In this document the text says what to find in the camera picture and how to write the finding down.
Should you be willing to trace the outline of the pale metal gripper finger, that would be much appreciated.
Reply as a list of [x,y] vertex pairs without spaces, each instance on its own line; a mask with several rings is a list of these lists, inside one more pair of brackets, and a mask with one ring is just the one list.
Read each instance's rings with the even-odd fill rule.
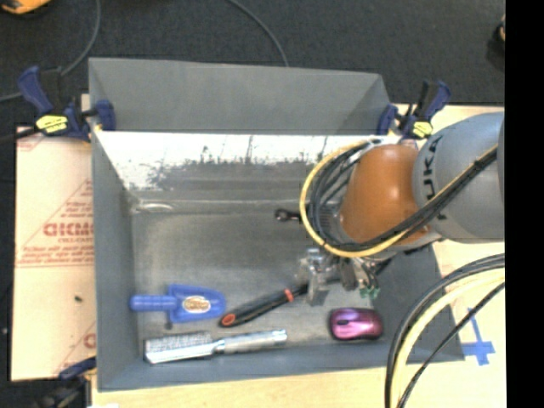
[[323,272],[326,265],[326,255],[318,248],[311,247],[298,262],[297,280],[310,281]]
[[310,271],[306,301],[310,306],[321,306],[325,303],[330,291],[329,275],[326,272]]

